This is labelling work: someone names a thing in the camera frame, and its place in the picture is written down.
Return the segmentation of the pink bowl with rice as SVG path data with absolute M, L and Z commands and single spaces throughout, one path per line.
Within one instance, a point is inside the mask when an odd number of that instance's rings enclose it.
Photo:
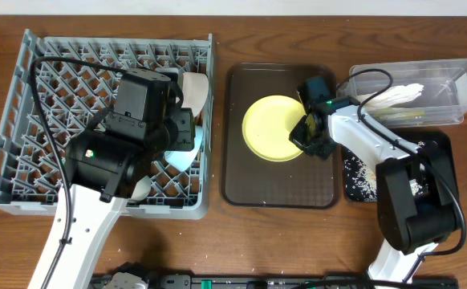
M 178 84 L 183 92 L 184 101 L 177 115 L 192 112 L 197 117 L 209 94 L 209 79 L 206 74 L 183 72 L 178 78 Z

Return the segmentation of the light blue bowl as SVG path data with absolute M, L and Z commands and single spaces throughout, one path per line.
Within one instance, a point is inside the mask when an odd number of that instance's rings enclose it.
M 201 143 L 203 141 L 204 131 L 201 126 L 195 127 L 195 137 L 194 137 L 194 147 L 191 151 L 182 152 L 182 151 L 166 151 L 164 153 L 164 159 L 175 169 L 180 172 L 184 172 L 188 169 L 194 159 L 196 158 Z

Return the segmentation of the yellow plate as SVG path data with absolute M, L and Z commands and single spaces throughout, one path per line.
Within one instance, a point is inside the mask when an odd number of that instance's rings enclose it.
M 289 96 L 263 97 L 255 101 L 243 117 L 243 139 L 256 156 L 266 161 L 293 160 L 303 151 L 289 136 L 303 116 L 303 105 Z

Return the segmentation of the white cup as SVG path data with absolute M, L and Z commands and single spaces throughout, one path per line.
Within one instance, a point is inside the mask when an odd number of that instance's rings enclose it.
M 130 202 L 139 202 L 146 199 L 152 188 L 152 181 L 149 176 L 145 176 L 140 179 L 133 190 Z

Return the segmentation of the white napkin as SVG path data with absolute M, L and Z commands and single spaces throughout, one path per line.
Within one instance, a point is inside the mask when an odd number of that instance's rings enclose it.
M 392 86 L 387 91 L 370 100 L 364 107 L 367 111 L 392 108 L 398 104 L 414 101 L 417 97 L 421 96 L 423 90 L 424 86 L 419 83 Z

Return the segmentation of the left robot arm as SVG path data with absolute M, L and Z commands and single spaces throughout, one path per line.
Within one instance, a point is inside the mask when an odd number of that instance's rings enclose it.
M 190 191 L 163 169 L 152 172 L 153 157 L 165 149 L 196 153 L 193 112 L 106 112 L 106 131 L 90 123 L 73 138 L 62 173 L 51 232 L 29 286 L 84 288 L 104 243 L 130 202 L 176 198 Z

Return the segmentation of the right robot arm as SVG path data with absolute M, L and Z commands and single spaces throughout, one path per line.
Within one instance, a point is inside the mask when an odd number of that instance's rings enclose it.
M 360 104 L 331 101 L 306 109 L 289 139 L 305 154 L 322 158 L 342 145 L 375 174 L 384 242 L 368 268 L 374 286 L 410 284 L 427 257 L 454 254 L 465 245 L 456 175 L 439 146 L 397 136 Z

